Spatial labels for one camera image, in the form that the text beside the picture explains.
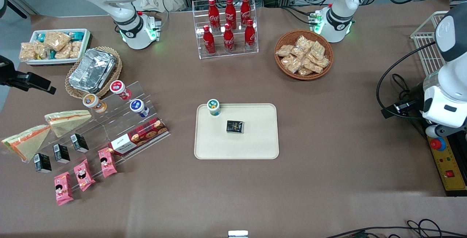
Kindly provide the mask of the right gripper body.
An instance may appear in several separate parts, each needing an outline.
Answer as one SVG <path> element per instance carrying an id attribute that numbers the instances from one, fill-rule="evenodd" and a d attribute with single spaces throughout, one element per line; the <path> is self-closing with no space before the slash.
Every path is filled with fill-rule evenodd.
<path id="1" fill-rule="evenodd" d="M 13 62 L 4 56 L 0 56 L 0 85 L 11 86 L 11 82 L 17 77 L 17 71 Z"/>

